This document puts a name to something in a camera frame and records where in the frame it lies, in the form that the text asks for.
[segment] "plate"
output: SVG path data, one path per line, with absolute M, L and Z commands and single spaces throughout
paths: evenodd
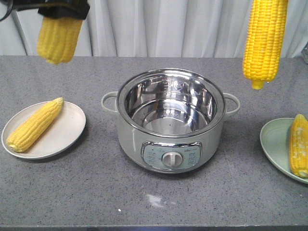
M 47 102 L 23 109 L 5 125 L 1 140 L 3 147 L 10 154 L 23 159 L 43 159 L 64 151 L 79 138 L 86 124 L 86 116 L 77 105 L 64 102 L 59 115 L 29 149 L 23 153 L 10 149 L 6 144 L 9 135 L 45 103 Z
M 308 179 L 294 175 L 289 167 L 289 133 L 293 118 L 279 118 L 266 123 L 260 141 L 267 158 L 285 175 L 308 184 Z

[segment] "speckled stone surface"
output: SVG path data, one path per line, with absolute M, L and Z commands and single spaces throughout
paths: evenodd
M 215 155 L 179 175 L 132 162 L 100 103 L 132 76 L 162 67 L 204 75 L 241 101 Z M 87 118 L 78 141 L 54 157 L 24 160 L 0 148 L 0 230 L 308 230 L 308 185 L 272 165 L 259 140 L 272 119 L 308 116 L 302 59 L 282 59 L 262 90 L 251 89 L 242 60 L 232 58 L 74 57 L 54 66 L 0 56 L 0 80 L 1 131 L 20 110 L 59 96 Z

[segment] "stainless steel pot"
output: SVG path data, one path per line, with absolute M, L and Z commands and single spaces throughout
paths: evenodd
M 105 101 L 116 97 L 115 109 Z M 225 99 L 236 103 L 226 112 Z M 138 165 L 161 173 L 181 173 L 208 161 L 218 148 L 223 121 L 240 101 L 205 77 L 183 69 L 163 68 L 128 80 L 119 92 L 102 98 L 103 110 L 117 119 L 125 153 Z

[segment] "green plate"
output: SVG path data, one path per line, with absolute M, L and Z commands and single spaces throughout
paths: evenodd
M 260 141 L 267 158 L 285 175 L 308 184 L 308 179 L 294 175 L 289 167 L 289 132 L 293 118 L 279 118 L 266 123 L 260 132 Z

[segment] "control knob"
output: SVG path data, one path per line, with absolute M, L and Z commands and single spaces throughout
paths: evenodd
M 179 166 L 183 161 L 183 157 L 177 152 L 167 152 L 163 154 L 162 162 L 168 167 Z

